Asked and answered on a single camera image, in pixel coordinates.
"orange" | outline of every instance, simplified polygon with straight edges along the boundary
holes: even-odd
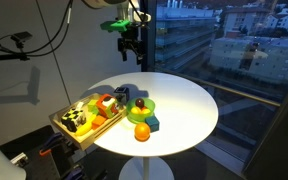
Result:
[[[134,133],[138,141],[146,141],[150,138],[151,129],[146,123],[141,122],[135,126]]]

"table top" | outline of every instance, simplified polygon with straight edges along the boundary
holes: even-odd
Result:
[[[105,79],[89,91],[113,94],[128,87],[130,98],[148,97],[155,102],[159,131],[145,142],[134,137],[135,124],[127,117],[95,141],[109,151],[139,157],[170,155],[191,148],[213,131],[218,108],[212,96],[187,79],[156,72],[136,72]]]

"city view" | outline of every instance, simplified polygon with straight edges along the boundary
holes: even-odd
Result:
[[[288,92],[288,1],[158,0],[155,67],[207,82],[208,140],[245,161]]]

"green bowl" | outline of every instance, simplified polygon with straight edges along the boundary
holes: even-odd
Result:
[[[144,106],[147,107],[151,112],[147,114],[134,114],[131,112],[131,109],[135,107],[135,101],[138,98],[131,99],[126,104],[127,119],[134,124],[140,122],[145,122],[145,118],[150,117],[154,114],[155,103],[149,98],[142,98],[144,100]]]

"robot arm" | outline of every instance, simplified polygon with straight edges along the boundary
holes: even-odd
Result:
[[[117,20],[107,21],[101,24],[102,30],[108,32],[118,31],[121,38],[117,40],[118,51],[121,52],[123,61],[127,60],[126,51],[132,50],[137,56],[137,64],[141,63],[145,55],[144,43],[138,40],[138,28],[146,27],[151,16],[139,11],[138,0],[82,0],[93,9],[107,6],[117,6]]]

